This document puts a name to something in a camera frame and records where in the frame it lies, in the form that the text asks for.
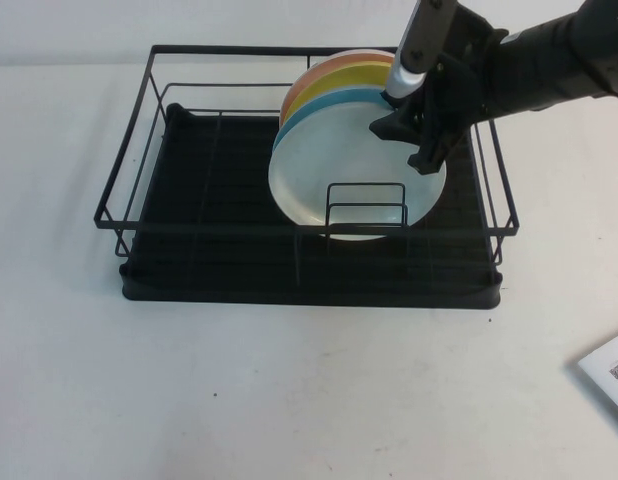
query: black wire dish rack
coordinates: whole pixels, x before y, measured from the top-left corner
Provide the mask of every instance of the black wire dish rack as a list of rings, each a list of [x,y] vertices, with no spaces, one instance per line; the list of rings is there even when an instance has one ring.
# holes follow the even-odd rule
[[[332,191],[349,184],[329,187],[324,226],[295,225],[277,207],[268,168],[279,110],[271,106],[281,104],[312,62],[341,50],[152,48],[95,215],[98,228],[116,233],[116,254],[126,259],[120,266],[125,297],[498,305],[502,243],[516,235],[519,223],[494,123],[474,127],[447,159],[442,197],[413,227],[401,184],[393,184],[398,193],[391,204],[403,212],[398,224],[331,224],[330,212],[350,205],[334,203]],[[246,75],[259,81],[240,81]],[[287,81],[271,81],[272,75]],[[195,81],[182,81],[188,78]],[[490,181],[493,171],[498,182]],[[334,235],[384,238],[345,242]]]

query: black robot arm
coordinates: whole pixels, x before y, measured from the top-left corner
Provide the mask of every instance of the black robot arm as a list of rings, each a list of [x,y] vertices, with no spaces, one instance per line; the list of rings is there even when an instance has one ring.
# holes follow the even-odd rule
[[[383,140],[420,146],[409,165],[440,170],[474,123],[584,97],[618,98],[618,0],[509,35],[456,0],[420,0],[372,123]]]

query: table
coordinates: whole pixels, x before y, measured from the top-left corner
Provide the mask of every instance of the table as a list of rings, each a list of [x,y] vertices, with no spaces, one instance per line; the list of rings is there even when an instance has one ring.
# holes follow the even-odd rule
[[[0,67],[0,478],[618,478],[618,102],[499,122],[494,311],[134,303],[93,213],[143,65]]]

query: stack of plates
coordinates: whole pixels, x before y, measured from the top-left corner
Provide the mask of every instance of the stack of plates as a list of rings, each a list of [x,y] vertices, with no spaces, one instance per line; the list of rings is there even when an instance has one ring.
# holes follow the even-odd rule
[[[446,168],[421,176],[407,165],[418,147],[383,141],[370,130],[391,113],[381,93],[393,55],[350,50],[319,63],[291,87],[280,112],[269,186],[280,209],[296,224],[325,225],[327,190],[333,183],[405,185],[407,224],[424,217],[438,201]],[[330,203],[400,204],[402,188],[388,185],[333,187]],[[329,223],[400,224],[403,208],[334,207]],[[334,236],[369,240],[371,236]]]

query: orange plate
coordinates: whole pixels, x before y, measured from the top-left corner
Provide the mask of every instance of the orange plate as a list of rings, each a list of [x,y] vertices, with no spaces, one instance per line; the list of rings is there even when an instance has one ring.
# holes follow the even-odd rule
[[[346,50],[344,52],[336,53],[320,63],[317,63],[296,80],[291,86],[289,92],[285,96],[282,102],[282,108],[280,109],[280,126],[284,123],[284,119],[287,117],[287,111],[294,102],[296,97],[314,83],[320,77],[342,68],[350,63],[358,62],[386,62],[393,63],[393,53],[383,52],[382,50]]]

